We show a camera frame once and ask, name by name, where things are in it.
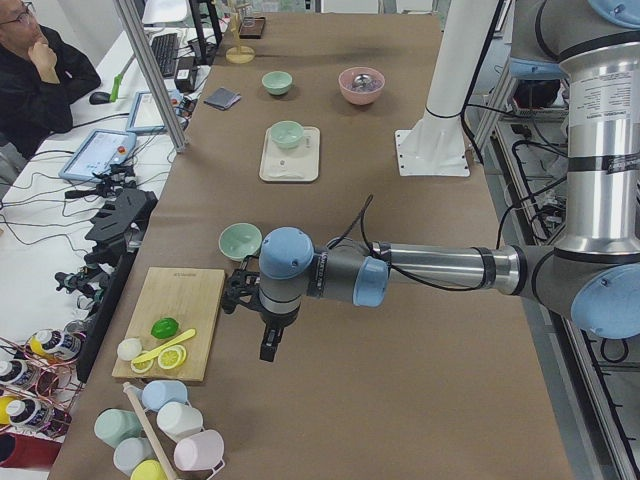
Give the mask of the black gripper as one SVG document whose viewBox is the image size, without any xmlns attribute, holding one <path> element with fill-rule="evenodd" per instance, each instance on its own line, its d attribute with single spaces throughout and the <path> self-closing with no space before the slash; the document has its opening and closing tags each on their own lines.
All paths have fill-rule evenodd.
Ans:
<svg viewBox="0 0 640 480">
<path fill-rule="evenodd" d="M 245 256 L 240 266 L 226 279 L 220 303 L 224 313 L 232 314 L 238 306 L 255 312 L 261 311 L 260 273 L 248 269 L 249 263 L 257 259 L 256 255 Z M 275 360 L 283 333 L 284 329 L 281 327 L 265 326 L 259 354 L 262 361 Z"/>
</svg>

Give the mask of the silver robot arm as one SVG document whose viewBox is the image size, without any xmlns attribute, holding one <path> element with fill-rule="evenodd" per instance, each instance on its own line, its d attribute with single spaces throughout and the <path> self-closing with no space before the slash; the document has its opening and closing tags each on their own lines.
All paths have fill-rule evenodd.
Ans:
<svg viewBox="0 0 640 480">
<path fill-rule="evenodd" d="M 510 70 L 569 81 L 565 229 L 549 247 L 443 248 L 354 242 L 324 247 L 294 227 L 270 232 L 259 268 L 234 271 L 222 309 L 265 325 L 260 356 L 275 357 L 304 296 L 378 306 L 392 281 L 448 291 L 497 289 L 534 300 L 607 339 L 639 332 L 639 5 L 519 1 Z"/>
</svg>

